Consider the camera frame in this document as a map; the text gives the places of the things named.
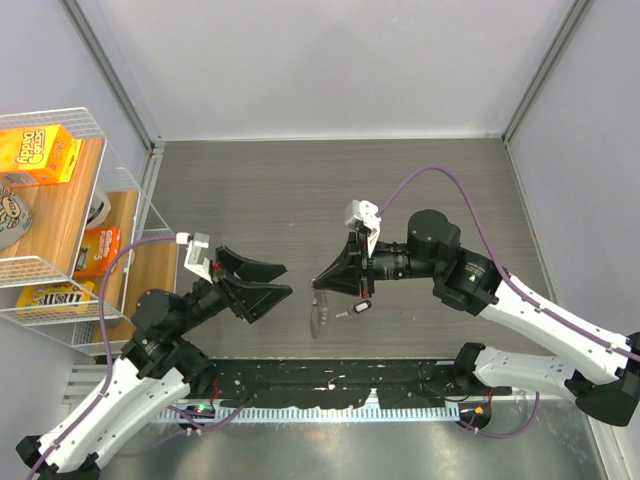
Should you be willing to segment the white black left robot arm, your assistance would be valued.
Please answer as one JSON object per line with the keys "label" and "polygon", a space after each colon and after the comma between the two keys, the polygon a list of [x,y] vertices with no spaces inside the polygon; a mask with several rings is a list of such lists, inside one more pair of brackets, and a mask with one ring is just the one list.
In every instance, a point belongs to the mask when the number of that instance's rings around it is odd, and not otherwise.
{"label": "white black left robot arm", "polygon": [[209,238],[178,233],[184,266],[197,275],[180,296],[150,289],[138,299],[135,331],[118,357],[107,358],[105,377],[58,426],[26,436],[16,451],[30,479],[97,479],[119,450],[158,413],[190,395],[207,395],[217,377],[212,361],[185,340],[187,332],[230,310],[253,323],[291,295],[276,283],[284,265],[242,257],[226,246],[208,258]]}

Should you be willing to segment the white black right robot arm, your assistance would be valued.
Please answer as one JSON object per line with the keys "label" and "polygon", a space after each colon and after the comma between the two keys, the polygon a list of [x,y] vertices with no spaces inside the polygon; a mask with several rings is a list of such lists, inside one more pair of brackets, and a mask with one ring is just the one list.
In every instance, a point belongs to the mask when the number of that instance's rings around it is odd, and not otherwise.
{"label": "white black right robot arm", "polygon": [[444,305],[505,326],[548,350],[517,354],[466,343],[452,380],[473,394],[482,387],[518,387],[573,402],[586,415],[624,427],[639,404],[639,336],[595,325],[536,293],[494,260],[461,245],[461,230],[437,210],[408,220],[403,243],[378,239],[380,221],[354,202],[351,231],[339,256],[312,285],[369,300],[376,283],[428,278]]}

